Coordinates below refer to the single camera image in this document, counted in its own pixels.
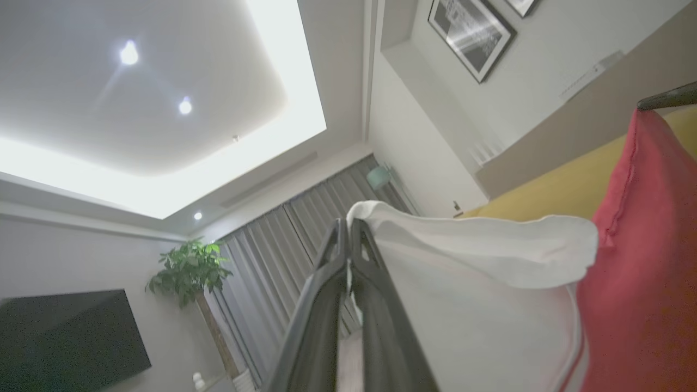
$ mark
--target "lampshade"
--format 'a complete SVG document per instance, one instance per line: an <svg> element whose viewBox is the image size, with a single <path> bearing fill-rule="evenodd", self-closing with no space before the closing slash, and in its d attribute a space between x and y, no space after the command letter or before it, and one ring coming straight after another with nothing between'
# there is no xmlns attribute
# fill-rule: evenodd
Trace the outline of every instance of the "lampshade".
<svg viewBox="0 0 697 392"><path fill-rule="evenodd" d="M383 166L378 166L368 173L367 177L370 188L373 190L379 190L383 186L387 185L392 178L390 172Z"/></svg>

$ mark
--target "ceiling vent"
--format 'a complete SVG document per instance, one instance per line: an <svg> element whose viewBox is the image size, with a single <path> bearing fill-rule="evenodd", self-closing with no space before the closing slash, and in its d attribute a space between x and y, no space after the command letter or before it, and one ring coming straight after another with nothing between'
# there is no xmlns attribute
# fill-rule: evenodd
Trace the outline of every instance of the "ceiling vent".
<svg viewBox="0 0 697 392"><path fill-rule="evenodd" d="M235 195L234 197L228 199L223 203L220 203L220 206L225 209L228 209L234 206L235 204L243 201L244 199L248 198L249 196L253 195L254 193L257 193L260 190L264 189L266 186L269 186L272 183L282 179L283 177L288 176L291 173L297 171L298 169L307 165L315 159L317 159L317 151L313 151L311 154L306 155L305 157L295 161L292 165L286 166L283 170L280 170L272 176L268 177L267 179L258 182L257 184L253 185L251 188L245 190L244 192Z"/></svg>

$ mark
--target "potted plant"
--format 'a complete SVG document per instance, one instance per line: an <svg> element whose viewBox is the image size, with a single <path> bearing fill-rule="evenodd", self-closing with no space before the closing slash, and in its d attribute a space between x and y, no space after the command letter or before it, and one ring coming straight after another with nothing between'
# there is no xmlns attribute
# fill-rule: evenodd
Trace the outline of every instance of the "potted plant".
<svg viewBox="0 0 697 392"><path fill-rule="evenodd" d="M149 288L153 293L175 294L181 308L196 302L220 353L225 372L234 379L239 375L237 366L204 296L206 288L209 292L222 289L223 280L232 274L220 265L220 262L227 260L220 257L220 243L204 244L201 239L195 239L160 256L164 269L150 279L145 290Z"/></svg>

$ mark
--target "framed picture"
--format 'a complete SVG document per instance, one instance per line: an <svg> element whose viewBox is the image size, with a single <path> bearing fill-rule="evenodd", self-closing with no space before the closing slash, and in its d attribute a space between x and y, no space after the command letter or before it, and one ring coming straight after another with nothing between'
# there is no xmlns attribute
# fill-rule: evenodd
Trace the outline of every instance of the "framed picture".
<svg viewBox="0 0 697 392"><path fill-rule="evenodd" d="M513 7L518 15L526 17L532 13L539 0L506 0L506 3Z"/></svg>
<svg viewBox="0 0 697 392"><path fill-rule="evenodd" d="M434 0L429 23L479 83L516 35L487 0Z"/></svg>

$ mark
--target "red pillow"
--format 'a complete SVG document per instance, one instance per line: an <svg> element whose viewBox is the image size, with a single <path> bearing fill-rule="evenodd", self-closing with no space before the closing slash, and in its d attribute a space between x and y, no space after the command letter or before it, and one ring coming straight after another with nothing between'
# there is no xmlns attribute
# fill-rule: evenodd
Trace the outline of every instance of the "red pillow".
<svg viewBox="0 0 697 392"><path fill-rule="evenodd" d="M697 163L655 112L634 112L593 221L582 391L697 391Z"/></svg>

